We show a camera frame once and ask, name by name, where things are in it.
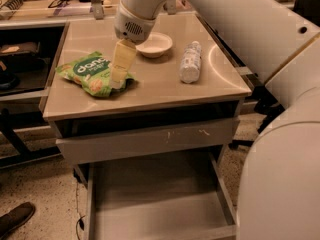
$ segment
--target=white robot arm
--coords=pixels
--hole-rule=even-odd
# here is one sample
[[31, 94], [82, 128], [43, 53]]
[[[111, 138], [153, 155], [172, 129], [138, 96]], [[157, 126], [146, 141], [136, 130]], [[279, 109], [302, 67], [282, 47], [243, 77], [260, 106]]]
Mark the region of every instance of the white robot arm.
[[[117, 36], [136, 44], [146, 40], [166, 1], [121, 0], [115, 22]], [[315, 45], [320, 32], [317, 26], [274, 0], [188, 1], [285, 108], [314, 87], [308, 82], [314, 83], [314, 76], [303, 83], [298, 93], [288, 93], [288, 86], [283, 89], [282, 84], [274, 86], [272, 83], [284, 67], [306, 48]]]
[[[115, 23], [118, 37], [137, 44], [146, 40], [165, 1], [121, 0]], [[311, 190], [301, 189], [311, 191], [306, 195], [295, 195], [299, 190], [285, 194], [285, 190], [290, 185], [291, 191], [297, 182], [305, 186], [320, 179], [319, 27], [274, 0], [188, 2], [287, 109], [260, 134], [246, 159], [237, 239], [318, 239], [319, 184]], [[303, 136], [298, 142], [300, 130]], [[303, 163], [308, 168], [300, 168], [301, 159], [309, 159]], [[284, 208], [277, 211], [273, 207]]]

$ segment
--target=lower shelf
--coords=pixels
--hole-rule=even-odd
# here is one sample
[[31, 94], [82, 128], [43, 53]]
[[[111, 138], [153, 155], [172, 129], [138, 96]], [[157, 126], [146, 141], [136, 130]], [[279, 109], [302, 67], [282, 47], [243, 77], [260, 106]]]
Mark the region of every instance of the lower shelf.
[[99, 162], [91, 176], [87, 239], [234, 239], [207, 151]]

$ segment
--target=yellow object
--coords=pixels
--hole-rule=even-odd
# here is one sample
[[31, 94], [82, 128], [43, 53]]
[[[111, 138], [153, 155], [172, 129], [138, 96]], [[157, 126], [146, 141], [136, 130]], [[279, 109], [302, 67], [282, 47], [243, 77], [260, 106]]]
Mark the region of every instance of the yellow object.
[[112, 88], [121, 88], [133, 61], [136, 58], [136, 54], [136, 46], [130, 40], [123, 39], [117, 42], [113, 54], [109, 83]]

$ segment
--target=metal leg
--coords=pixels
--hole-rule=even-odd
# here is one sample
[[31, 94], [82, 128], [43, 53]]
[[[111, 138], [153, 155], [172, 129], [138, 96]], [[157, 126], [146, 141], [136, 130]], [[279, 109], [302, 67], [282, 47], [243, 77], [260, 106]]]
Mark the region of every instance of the metal leg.
[[60, 150], [57, 146], [30, 151], [11, 127], [9, 123], [9, 111], [7, 109], [3, 109], [0, 113], [0, 131], [19, 152], [19, 155], [16, 156], [1, 158], [0, 169], [60, 155]]

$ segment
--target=white bottle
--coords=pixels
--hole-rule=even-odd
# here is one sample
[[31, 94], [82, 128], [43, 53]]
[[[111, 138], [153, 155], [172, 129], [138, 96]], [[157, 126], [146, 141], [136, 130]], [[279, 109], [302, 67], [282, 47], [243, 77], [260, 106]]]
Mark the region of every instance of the white bottle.
[[201, 45], [193, 41], [185, 48], [180, 64], [180, 80], [190, 84], [198, 81], [201, 68]]

